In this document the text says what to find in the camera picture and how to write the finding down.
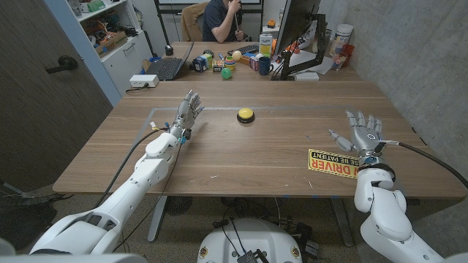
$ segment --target whiteboard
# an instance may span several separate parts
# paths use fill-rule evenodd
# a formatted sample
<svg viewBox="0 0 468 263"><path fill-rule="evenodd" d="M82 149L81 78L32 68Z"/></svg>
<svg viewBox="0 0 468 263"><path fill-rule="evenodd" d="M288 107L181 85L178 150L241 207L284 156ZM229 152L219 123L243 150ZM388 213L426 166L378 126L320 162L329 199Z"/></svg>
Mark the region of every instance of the whiteboard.
<svg viewBox="0 0 468 263"><path fill-rule="evenodd" d="M210 0L159 0L160 4L196 4ZM260 0L241 0L243 4L259 4Z"/></svg>

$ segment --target keyboard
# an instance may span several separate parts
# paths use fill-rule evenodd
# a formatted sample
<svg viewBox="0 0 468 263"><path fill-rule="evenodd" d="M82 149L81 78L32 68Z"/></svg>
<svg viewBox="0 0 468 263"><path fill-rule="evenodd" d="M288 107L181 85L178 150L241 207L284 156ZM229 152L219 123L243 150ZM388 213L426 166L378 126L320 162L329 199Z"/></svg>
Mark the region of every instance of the keyboard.
<svg viewBox="0 0 468 263"><path fill-rule="evenodd" d="M172 80L180 62L181 59L177 58L161 59L157 62L158 64L160 63L158 69L152 72L152 74L158 75L160 80Z"/></svg>
<svg viewBox="0 0 468 263"><path fill-rule="evenodd" d="M241 51L242 55L245 54L245 53L255 53L255 52L258 52L258 44L248 45L248 46L236 49L236 50ZM227 54L229 56L232 56L233 52L236 51L236 50L229 50L229 51L227 51Z"/></svg>

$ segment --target yellow sticker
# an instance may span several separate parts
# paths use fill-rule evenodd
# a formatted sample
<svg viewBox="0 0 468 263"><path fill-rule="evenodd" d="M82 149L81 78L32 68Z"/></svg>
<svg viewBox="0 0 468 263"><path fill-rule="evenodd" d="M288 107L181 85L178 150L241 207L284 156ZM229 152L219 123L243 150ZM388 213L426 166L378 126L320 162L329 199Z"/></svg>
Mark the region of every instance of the yellow sticker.
<svg viewBox="0 0 468 263"><path fill-rule="evenodd" d="M309 169L311 170L356 179L358 167L359 161L356 157L309 149Z"/></svg>

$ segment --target blue mug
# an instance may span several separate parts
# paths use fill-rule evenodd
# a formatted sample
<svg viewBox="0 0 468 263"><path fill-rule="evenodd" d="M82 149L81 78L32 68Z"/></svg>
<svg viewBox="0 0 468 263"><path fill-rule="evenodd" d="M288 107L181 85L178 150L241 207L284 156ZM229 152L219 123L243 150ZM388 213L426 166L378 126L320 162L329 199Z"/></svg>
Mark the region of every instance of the blue mug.
<svg viewBox="0 0 468 263"><path fill-rule="evenodd" d="M273 71L273 65L271 64L270 58L269 57L261 57L258 59L258 72L262 76L268 75Z"/></svg>

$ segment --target door handle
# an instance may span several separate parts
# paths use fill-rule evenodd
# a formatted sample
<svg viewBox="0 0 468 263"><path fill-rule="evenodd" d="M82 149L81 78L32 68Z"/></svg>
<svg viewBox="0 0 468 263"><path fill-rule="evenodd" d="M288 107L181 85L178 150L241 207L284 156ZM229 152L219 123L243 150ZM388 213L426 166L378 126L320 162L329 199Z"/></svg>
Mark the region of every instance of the door handle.
<svg viewBox="0 0 468 263"><path fill-rule="evenodd" d="M58 65L57 67L46 69L47 73L52 74L64 70L72 70L78 67L78 62L72 58L71 56L61 56L58 58Z"/></svg>

